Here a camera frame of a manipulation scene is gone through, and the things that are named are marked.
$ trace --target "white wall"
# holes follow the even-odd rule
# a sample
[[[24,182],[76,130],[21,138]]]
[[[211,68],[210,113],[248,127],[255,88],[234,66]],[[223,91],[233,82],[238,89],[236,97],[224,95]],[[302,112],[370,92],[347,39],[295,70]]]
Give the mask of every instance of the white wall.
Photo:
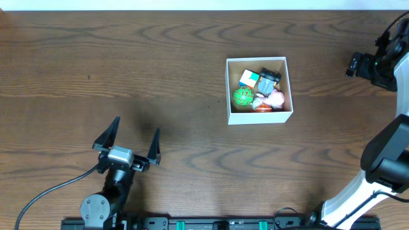
[[[409,0],[0,0],[3,10],[409,10]]]

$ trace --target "small object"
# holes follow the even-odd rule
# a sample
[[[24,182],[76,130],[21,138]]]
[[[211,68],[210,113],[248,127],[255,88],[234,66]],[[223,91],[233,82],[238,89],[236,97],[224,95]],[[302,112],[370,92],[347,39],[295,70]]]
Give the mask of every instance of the small object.
[[[233,100],[239,106],[251,105],[253,98],[253,90],[248,86],[239,86],[233,93]]]
[[[176,221],[176,230],[185,230],[185,222]]]
[[[273,112],[271,106],[262,103],[260,106],[257,106],[253,112]]]
[[[258,222],[259,230],[268,230],[267,221]]]
[[[238,84],[240,86],[248,86],[250,88],[254,88],[258,81],[258,78],[259,78],[258,74],[250,70],[244,70],[242,78],[240,79],[240,82]]]
[[[260,83],[258,84],[258,90],[260,91],[260,93],[268,95],[273,91],[274,86],[279,83],[280,80],[280,73],[273,73],[266,68],[263,68],[260,73]]]
[[[257,98],[251,103],[251,107],[256,112],[271,112],[273,109],[282,109],[284,103],[284,94],[280,91],[273,89],[268,97],[265,97],[261,93],[257,94]]]

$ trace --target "orange object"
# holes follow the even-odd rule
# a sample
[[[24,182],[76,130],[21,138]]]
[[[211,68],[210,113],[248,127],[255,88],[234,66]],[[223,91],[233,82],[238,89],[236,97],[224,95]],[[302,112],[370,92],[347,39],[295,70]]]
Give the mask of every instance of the orange object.
[[[255,108],[254,112],[272,112],[273,109],[271,108],[271,106],[266,105],[266,104],[262,104],[259,107]]]

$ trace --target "green ball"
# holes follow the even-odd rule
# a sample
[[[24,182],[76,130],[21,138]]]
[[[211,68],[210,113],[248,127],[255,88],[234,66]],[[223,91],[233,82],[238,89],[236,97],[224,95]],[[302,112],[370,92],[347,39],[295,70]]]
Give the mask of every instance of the green ball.
[[[248,86],[240,86],[233,93],[233,100],[240,106],[250,105],[253,102],[253,98],[253,90]]]

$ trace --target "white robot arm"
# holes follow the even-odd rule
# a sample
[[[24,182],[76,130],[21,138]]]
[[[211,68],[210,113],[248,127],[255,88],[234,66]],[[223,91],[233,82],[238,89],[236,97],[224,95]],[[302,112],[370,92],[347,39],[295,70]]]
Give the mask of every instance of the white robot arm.
[[[392,41],[389,40],[389,33],[387,34],[387,46],[378,45],[380,49],[385,48],[385,52],[384,55],[378,55],[375,56],[376,59],[372,59],[375,70],[373,73],[369,72],[370,75],[379,73],[382,68],[385,70],[385,65],[393,69],[397,89],[396,119],[367,145],[361,159],[362,169],[358,175],[338,195],[323,203],[321,213],[318,214],[319,224],[338,229],[351,229],[352,224],[361,215],[388,198],[385,194],[375,193],[384,192],[394,195],[408,188],[409,156],[405,150],[409,144],[408,22],[409,20],[406,19],[399,24],[397,35]],[[355,53],[350,67],[356,67],[360,58],[365,55],[359,56]],[[359,77],[368,73],[368,71],[352,70],[358,71],[357,76],[361,74]],[[374,85],[394,91],[394,81],[390,79],[378,76],[370,80]]]

